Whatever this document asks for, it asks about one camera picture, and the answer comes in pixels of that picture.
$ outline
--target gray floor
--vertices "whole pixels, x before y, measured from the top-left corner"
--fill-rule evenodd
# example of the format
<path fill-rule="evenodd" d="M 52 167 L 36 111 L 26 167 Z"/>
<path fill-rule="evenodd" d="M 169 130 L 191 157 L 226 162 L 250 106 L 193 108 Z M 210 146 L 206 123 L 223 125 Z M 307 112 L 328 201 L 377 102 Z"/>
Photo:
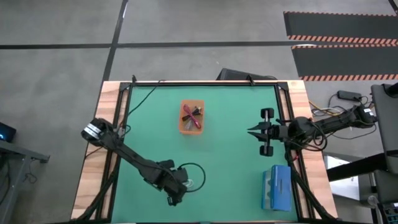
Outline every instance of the gray floor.
<path fill-rule="evenodd" d="M 120 6 L 121 0 L 3 0 L 0 44 L 109 43 Z M 119 42 L 287 40 L 283 11 L 394 13 L 387 0 L 130 0 Z M 48 164 L 32 165 L 39 180 L 25 184 L 13 223 L 69 219 L 86 147 L 80 131 L 95 112 L 108 52 L 0 50 L 0 121 L 18 129 L 16 143 L 51 155 Z M 298 79 L 289 47 L 218 47 L 118 49 L 110 80 L 130 80 L 133 74 L 140 80 L 213 80 L 223 67 Z M 373 83 L 306 87 L 311 100 L 326 106 L 337 90 L 365 95 Z M 372 155 L 381 151 L 379 133 L 352 141 L 331 138 L 327 151 Z M 367 208 L 335 201 L 344 220 L 371 221 Z"/>

